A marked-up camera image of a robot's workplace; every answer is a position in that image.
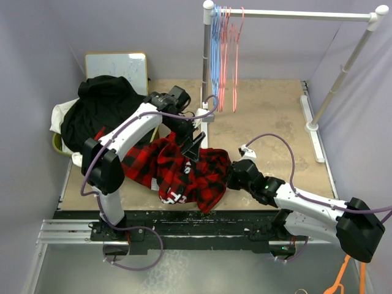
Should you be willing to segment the red black plaid shirt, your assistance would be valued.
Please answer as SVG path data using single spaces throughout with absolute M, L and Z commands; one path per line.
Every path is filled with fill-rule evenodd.
M 224 149 L 200 149 L 198 162 L 181 154 L 172 132 L 151 143 L 132 147 L 121 162 L 126 177 L 156 190 L 163 204 L 196 203 L 210 212 L 226 191 L 231 166 Z

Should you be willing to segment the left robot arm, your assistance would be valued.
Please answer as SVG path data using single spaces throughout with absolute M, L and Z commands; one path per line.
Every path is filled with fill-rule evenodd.
M 181 154 L 198 162 L 205 133 L 193 136 L 197 123 L 209 115 L 208 103 L 202 102 L 199 113 L 185 117 L 181 113 L 190 102 L 188 93 L 174 86 L 168 93 L 152 92 L 137 110 L 116 129 L 98 140 L 89 138 L 82 148 L 81 172 L 83 183 L 92 186 L 97 198 L 100 217 L 105 221 L 104 232 L 112 240 L 126 234 L 126 216 L 122 208 L 119 189 L 125 174 L 122 161 L 128 151 L 147 133 L 160 124 L 176 135 Z

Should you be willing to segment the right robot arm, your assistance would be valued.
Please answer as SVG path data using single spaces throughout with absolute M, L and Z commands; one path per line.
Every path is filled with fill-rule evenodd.
M 232 163 L 227 187 L 245 190 L 259 203 L 279 209 L 272 223 L 273 235 L 278 239 L 290 235 L 320 239 L 369 263 L 385 232 L 364 201 L 352 198 L 345 202 L 295 189 L 282 179 L 263 176 L 250 159 Z

